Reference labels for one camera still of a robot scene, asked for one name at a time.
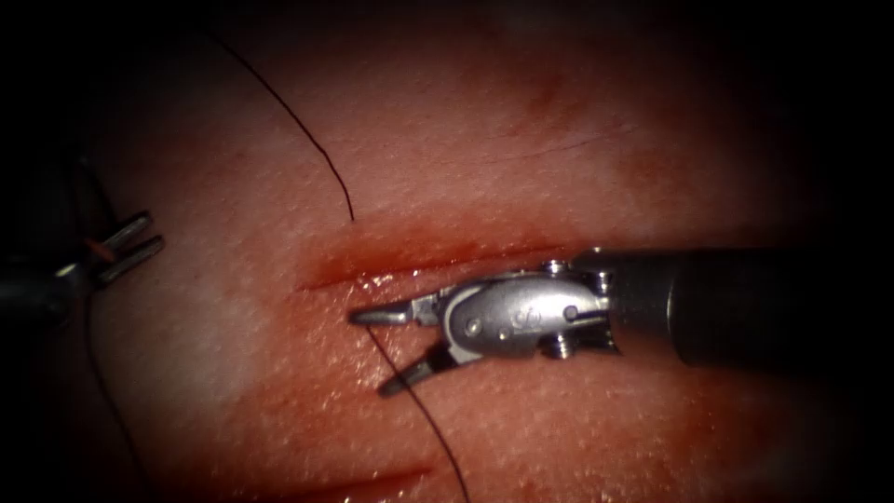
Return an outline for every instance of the metal tip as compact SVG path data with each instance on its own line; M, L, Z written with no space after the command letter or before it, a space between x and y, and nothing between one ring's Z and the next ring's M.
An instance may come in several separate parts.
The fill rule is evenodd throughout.
M406 387L415 386L432 375L440 374L456 368L456 366L456 360L451 356L446 346L434 346L422 359L400 371L399 375L395 375L385 381L379 387L379 396L382 398L393 397Z
M155 236L122 253L116 262L97 274L98 286L104 287L111 284L124 273L156 256L164 248L165 240L161 236Z
M392 302L351 312L347 320L355 325L403 325L413 319L413 304Z

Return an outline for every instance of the screw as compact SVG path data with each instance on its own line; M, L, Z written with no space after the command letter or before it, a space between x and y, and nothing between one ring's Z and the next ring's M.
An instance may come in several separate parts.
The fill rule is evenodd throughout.
M466 322L466 335L474 337L481 333L481 320L477 318L470 319Z
M565 319L568 321L574 321L577 318L577 306L568 306L562 312L562 315L565 316Z
M544 262L541 268L551 274L558 274L568 270L568 264L561 260L550 260Z

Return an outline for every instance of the black suture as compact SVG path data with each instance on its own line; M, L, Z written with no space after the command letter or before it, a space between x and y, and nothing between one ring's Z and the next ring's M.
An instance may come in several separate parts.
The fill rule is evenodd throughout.
M96 197L99 197L102 201L102 211L105 213L103 216L107 222L114 224L116 222L115 211L112 209L112 204L107 193L102 189L102 184L100 183L99 178L89 169L86 163L78 161L75 164L82 171L82 174L88 177L91 189L96 192ZM72 215L74 215L74 229L78 236L84 236L86 226L83 221L84 217L79 211L80 204L77 200L77 191L75 189L74 180L72 179L74 174L68 171L70 166L63 166L62 169L65 182L68 185L68 205ZM102 367L100 366L99 359L96 358L96 349L93 346L93 329L91 326L91 312L93 309L92 293L84 298L82 309L84 324L81 330L84 336L84 349L87 352L87 360L90 366L90 371L93 373L96 387L100 391L102 400L105 401L109 414L112 415L113 422L121 433L121 438L124 440L124 444L127 446L130 462L133 464L134 471L136 471L137 478L140 481L140 485L142 486L145 495L150 500L158 500L156 486L152 482L152 478L149 476L149 471L142 462L140 452L137 449L137 444L133 440L133 435L130 433L130 428L128 428L128 424L124 420L121 410L118 408L115 399L112 397L112 392L109 390L105 377L102 374Z
M444 448L444 453L447 455L447 458L450 459L450 464L454 468L454 473L456 474L456 479L459 481L459 487L463 491L463 498L466 503L471 503L471 498L468 497L468 488L466 487L466 480L463 479L463 473L459 469L459 463L456 462L456 457L454 456L454 452L450 449L450 445L447 443L447 439L444 438L443 433L440 432L440 428L435 424L435 419L431 416L431 413L428 411L426 406L419 400L419 396L416 395L416 392L407 384L407 382L403 379L403 376L400 375L400 371L398 370L398 366L394 364L394 361L388 357L388 353L385 351L385 348L382 347L382 344L379 343L379 340L375 338L375 333L373 333L373 329L370 328L369 325L366 326L366 332L370 335L372 339L372 343L375 344L375 348L379 350L379 353L388 362L388 366L391 367L391 371L394 372L394 375L399 379L400 383L403 385L403 388L410 394L410 398L416 403L416 406L419 407L419 410L422 412L422 415L426 417L426 421L431 425L431 428L435 431L435 436L438 437L438 442L440 442L441 447Z
M274 99L277 100L277 102L279 102L282 108L284 108L289 114L291 119L295 121L295 124L297 124L298 127L301 128L301 131L307 136L307 139L310 140L310 142L314 144L314 147L323 155L323 158L326 159L326 164L329 165L329 170L332 172L333 175L335 175L335 180L338 180L338 184L342 186L342 193L345 194L345 202L347 203L347 212L351 216L351 222L354 222L354 205L351 204L351 196L347 192L347 185L345 185L345 181L342 180L342 175L338 174L338 170L335 168L335 165L332 164L332 159L329 157L329 153L326 152L326 149L324 149L323 146L319 144L317 139L314 138L314 135L310 133L310 129L305 126L305 123L302 122L300 118L298 118L298 115L294 113L294 111L288 104L286 104L285 100L283 100L282 97L279 96L279 93L277 93L273 89L273 87L270 86L270 83L267 82L266 79L264 79L261 74L254 69L253 66L251 66L251 63L249 63L248 60L243 58L238 52L236 52L235 49L227 45L226 42L222 40L222 38L215 35L214 33L201 28L199 28L199 31L212 42L220 46L224 51L226 51L227 54L232 56L233 59L238 61L239 64L241 64L246 70L248 70L249 73L252 74L254 78L256 78L258 82L260 82L261 85L264 86L265 89L267 89L267 92L269 92L270 95L273 96Z

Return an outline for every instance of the skin surface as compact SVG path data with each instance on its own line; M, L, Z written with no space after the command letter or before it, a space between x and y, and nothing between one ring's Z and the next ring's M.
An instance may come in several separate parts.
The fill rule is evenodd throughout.
M95 297L92 327L165 499L461 501L410 397L375 394L391 370L349 309L588 246L797 242L828 218L772 100L660 16L316 14L210 26L328 151L353 222L319 151L199 33L123 69L77 125L119 215L150 209L168 242ZM398 367L437 340L374 333ZM82 345L42 367L67 462L139 495ZM417 393L473 501L812 497L847 431L816 390L672 360L488 360Z

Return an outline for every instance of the metal jaw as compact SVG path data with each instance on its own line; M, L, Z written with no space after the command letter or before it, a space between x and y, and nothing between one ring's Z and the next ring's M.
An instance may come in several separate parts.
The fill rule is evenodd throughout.
M77 299L104 289L165 246L154 236L125 249L152 223L146 211L117 226L103 241L85 239L85 256L55 272L17 265L0 272L0 325L17 333L50 333L65 326Z
M599 274L561 261L536 271L473 279L382 306L354 311L358 325L394 325L415 319L440 325L442 342L400 375L385 382L382 396L397 394L445 370L484 357L530 358L540 349L551 358L579 348L615 351L608 330L607 283Z

